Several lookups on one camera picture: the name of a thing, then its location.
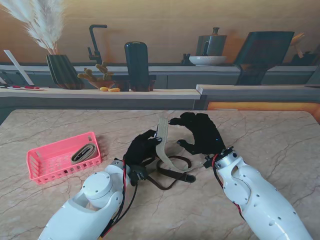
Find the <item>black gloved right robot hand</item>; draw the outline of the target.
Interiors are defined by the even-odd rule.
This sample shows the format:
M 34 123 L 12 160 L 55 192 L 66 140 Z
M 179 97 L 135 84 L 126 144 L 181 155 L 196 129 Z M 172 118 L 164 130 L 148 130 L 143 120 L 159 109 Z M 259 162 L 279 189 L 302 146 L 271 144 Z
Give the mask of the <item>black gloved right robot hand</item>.
M 185 112 L 180 117 L 172 118 L 168 124 L 183 126 L 191 131 L 193 144 L 184 139 L 179 139 L 177 144 L 192 155 L 215 155 L 226 148 L 216 125 L 205 113 Z

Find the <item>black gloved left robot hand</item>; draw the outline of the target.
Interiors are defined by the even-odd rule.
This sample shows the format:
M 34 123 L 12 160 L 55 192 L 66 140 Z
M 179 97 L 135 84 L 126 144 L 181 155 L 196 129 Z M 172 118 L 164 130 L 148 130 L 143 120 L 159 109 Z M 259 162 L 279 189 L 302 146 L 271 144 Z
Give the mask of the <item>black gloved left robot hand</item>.
M 138 166 L 144 160 L 156 155 L 156 146 L 162 142 L 162 138 L 159 136 L 155 137 L 155 134 L 155 130 L 149 129 L 134 138 L 123 156 L 128 166 Z

